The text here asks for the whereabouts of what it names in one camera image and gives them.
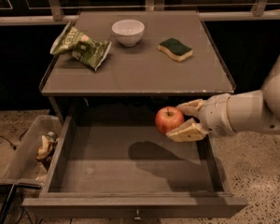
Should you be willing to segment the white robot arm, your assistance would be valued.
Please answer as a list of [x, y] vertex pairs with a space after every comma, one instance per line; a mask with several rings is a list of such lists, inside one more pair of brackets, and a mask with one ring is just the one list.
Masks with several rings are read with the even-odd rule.
[[208, 134], [280, 134], [280, 54], [259, 90], [214, 95], [207, 100], [180, 104], [177, 108], [189, 120], [166, 134], [175, 142], [198, 141]]

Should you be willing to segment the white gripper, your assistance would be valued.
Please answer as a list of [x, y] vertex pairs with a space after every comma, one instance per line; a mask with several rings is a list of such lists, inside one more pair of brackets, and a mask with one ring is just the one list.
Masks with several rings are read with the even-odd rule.
[[203, 140], [209, 133], [214, 136], [232, 136], [235, 131], [228, 119], [227, 104], [231, 96], [227, 93], [207, 99], [196, 99], [176, 106], [188, 119], [179, 127], [172, 129], [166, 136], [174, 142]]

